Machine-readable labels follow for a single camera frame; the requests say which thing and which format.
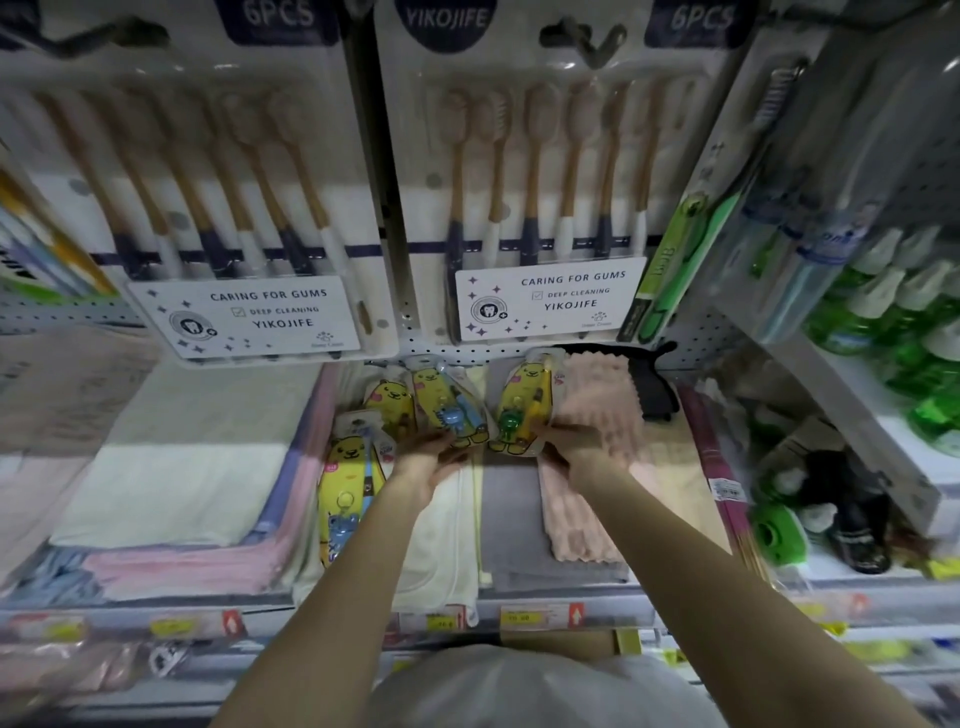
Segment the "gray towel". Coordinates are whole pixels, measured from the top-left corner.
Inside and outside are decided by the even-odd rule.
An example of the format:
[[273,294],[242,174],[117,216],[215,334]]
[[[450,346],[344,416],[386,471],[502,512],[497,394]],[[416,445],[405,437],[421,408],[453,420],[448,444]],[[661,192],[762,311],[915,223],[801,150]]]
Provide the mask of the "gray towel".
[[[488,365],[487,406],[491,412],[510,370],[520,359]],[[578,587],[626,581],[626,564],[557,561],[543,530],[537,458],[484,455],[480,556],[497,592]]]

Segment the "toothbrush head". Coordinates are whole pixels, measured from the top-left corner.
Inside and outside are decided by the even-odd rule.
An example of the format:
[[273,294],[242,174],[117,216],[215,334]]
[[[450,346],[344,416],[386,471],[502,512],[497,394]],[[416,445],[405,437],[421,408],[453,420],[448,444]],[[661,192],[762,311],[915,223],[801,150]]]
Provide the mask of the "toothbrush head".
[[570,95],[566,114],[566,135],[571,141],[584,142],[592,138],[600,128],[603,103],[595,84],[586,84]]
[[527,136],[540,144],[550,141],[560,124],[560,94],[550,84],[537,84],[527,92],[524,127]]
[[770,73],[763,96],[756,107],[751,128],[754,132],[763,133],[773,128],[774,124],[783,116],[787,104],[793,98],[797,82],[806,71],[809,61],[799,59],[793,65],[775,68]]
[[234,141],[245,147],[263,142],[267,131],[263,110],[256,102],[242,94],[230,92],[220,97],[220,106]]
[[289,90],[275,91],[267,102],[267,114],[276,133],[288,144],[302,144],[316,128],[300,99]]
[[440,139],[444,144],[457,146],[467,141],[470,136],[469,105],[469,96],[459,88],[452,88],[444,93],[437,107]]
[[473,127],[486,142],[503,141],[510,135],[510,96],[489,91],[473,107]]

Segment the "hand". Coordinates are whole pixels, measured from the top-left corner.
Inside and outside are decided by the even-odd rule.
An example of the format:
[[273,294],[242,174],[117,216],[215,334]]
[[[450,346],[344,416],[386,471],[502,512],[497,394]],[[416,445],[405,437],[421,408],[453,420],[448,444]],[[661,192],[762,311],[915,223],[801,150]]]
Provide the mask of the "hand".
[[399,444],[390,480],[414,488],[425,508],[433,492],[447,477],[467,462],[473,449],[452,449],[452,432],[424,432]]

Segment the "peach textured towel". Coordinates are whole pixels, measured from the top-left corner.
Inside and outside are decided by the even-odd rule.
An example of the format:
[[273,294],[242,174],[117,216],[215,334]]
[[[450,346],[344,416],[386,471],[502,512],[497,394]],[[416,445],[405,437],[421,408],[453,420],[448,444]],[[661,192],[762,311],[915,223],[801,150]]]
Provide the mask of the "peach textured towel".
[[[564,401],[554,418],[599,429],[610,456],[660,497],[657,472],[643,441],[643,413],[627,362],[626,357],[612,354],[572,354],[564,362]],[[540,493],[543,527],[554,557],[559,561],[623,561],[587,502],[570,490],[564,473],[545,458],[540,458]]]

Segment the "green mouthwash bottle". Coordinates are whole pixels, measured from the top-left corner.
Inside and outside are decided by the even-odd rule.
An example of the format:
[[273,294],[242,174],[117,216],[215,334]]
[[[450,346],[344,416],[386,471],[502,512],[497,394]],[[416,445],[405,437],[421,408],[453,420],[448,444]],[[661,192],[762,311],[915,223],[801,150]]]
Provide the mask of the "green mouthwash bottle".
[[926,225],[917,228],[910,237],[900,243],[894,255],[894,265],[907,273],[923,268],[926,259],[933,250],[933,243],[940,234],[940,225]]
[[900,228],[887,230],[840,272],[824,294],[824,301],[844,301],[852,296],[857,288],[879,276],[893,261],[897,243],[902,237],[903,231]]
[[911,409],[906,421],[929,445],[947,455],[960,457],[960,379]]
[[895,347],[911,336],[924,333],[926,310],[940,293],[947,273],[953,264],[938,260],[903,283],[894,298],[894,304],[880,318],[876,326],[874,346]]
[[811,316],[804,327],[806,335],[828,352],[852,356],[866,351],[874,343],[876,325],[893,303],[905,275],[899,268],[887,268],[858,288],[846,303]]
[[933,329],[920,341],[894,349],[880,378],[898,394],[922,400],[960,376],[960,319]]
[[927,325],[933,328],[957,316],[960,316],[960,268],[947,276],[940,297],[927,310]]

